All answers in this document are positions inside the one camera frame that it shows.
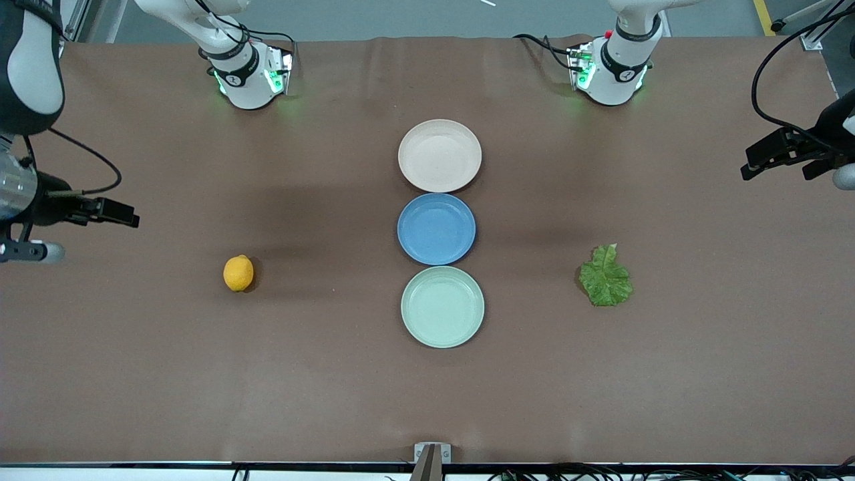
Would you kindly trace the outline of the pale green plate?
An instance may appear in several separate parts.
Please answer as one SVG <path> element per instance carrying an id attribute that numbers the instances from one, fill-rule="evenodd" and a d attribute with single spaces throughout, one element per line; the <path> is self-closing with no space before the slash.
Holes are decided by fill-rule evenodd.
<path id="1" fill-rule="evenodd" d="M 433 266 L 404 287 L 400 313 L 416 341 L 431 348 L 455 348 L 482 328 L 486 301 L 480 284 L 453 266 Z"/>

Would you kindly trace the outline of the aluminium frame profile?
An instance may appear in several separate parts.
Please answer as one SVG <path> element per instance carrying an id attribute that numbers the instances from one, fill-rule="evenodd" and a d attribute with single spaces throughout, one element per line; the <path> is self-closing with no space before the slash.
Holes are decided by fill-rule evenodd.
<path id="1" fill-rule="evenodd" d="M 61 20 L 66 39 L 77 41 L 92 2 L 94 0 L 61 0 Z"/>

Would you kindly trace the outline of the cream white plate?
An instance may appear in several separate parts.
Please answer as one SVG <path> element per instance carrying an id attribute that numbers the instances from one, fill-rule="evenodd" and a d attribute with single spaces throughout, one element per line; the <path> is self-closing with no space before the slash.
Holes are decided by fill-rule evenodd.
<path id="1" fill-rule="evenodd" d="M 397 161 L 404 178 L 430 194 L 449 194 L 471 183 L 482 167 L 482 145 L 460 122 L 427 120 L 404 134 Z"/>

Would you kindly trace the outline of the blue plate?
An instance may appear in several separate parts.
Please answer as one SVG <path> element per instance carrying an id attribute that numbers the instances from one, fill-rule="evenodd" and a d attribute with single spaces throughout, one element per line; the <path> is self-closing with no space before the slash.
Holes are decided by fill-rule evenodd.
<path id="1" fill-rule="evenodd" d="M 472 249 L 477 227 L 474 213 L 451 194 L 424 194 L 403 208 L 397 220 L 403 251 L 428 266 L 451 265 Z"/>

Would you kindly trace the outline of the green lettuce leaf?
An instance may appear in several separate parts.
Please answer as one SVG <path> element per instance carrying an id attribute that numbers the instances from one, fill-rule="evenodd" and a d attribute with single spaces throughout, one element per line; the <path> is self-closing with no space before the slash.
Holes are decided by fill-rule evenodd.
<path id="1" fill-rule="evenodd" d="M 579 283 L 595 307 L 614 307 L 633 295 L 631 276 L 618 262 L 618 244 L 597 246 L 580 266 Z"/>

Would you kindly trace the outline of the yellow lemon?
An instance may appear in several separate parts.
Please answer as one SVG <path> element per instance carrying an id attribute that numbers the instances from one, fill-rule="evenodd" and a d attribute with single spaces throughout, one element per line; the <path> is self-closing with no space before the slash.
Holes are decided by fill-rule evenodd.
<path id="1" fill-rule="evenodd" d="M 254 265 L 246 255 L 237 255 L 225 262 L 222 270 L 225 285 L 233 293 L 249 292 L 254 286 Z"/>

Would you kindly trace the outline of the black table edge rail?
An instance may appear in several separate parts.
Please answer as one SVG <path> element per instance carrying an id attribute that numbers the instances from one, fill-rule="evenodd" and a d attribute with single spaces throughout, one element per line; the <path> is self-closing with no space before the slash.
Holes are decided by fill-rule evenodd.
<path id="1" fill-rule="evenodd" d="M 237 468 L 237 466 L 262 466 L 274 470 L 286 471 L 376 471 L 384 469 L 415 468 L 414 460 L 392 460 L 391 462 L 216 462 L 216 460 L 110 460 L 110 462 L 0 462 L 0 468 L 150 468 L 150 469 L 215 469 Z M 855 456 L 837 464 L 799 464 L 799 463 L 737 463 L 737 462 L 585 462 L 587 466 L 608 466 L 626 468 L 640 472 L 643 468 L 737 468 L 749 471 L 752 468 L 819 469 L 831 472 L 855 471 Z"/>

